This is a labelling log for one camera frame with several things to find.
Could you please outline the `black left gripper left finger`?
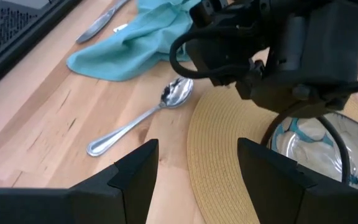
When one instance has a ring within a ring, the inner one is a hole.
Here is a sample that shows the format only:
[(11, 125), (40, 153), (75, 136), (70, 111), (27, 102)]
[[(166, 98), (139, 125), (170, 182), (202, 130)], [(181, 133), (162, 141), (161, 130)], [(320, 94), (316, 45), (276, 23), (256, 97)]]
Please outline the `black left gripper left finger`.
[(145, 223), (157, 169), (151, 139), (68, 189), (0, 188), (0, 223)]

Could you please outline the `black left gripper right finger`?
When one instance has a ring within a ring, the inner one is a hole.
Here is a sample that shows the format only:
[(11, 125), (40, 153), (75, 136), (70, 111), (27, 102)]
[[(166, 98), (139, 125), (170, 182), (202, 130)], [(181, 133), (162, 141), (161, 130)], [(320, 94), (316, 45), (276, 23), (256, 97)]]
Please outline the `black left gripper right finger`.
[(259, 222), (358, 224), (357, 189), (247, 138), (237, 156)]

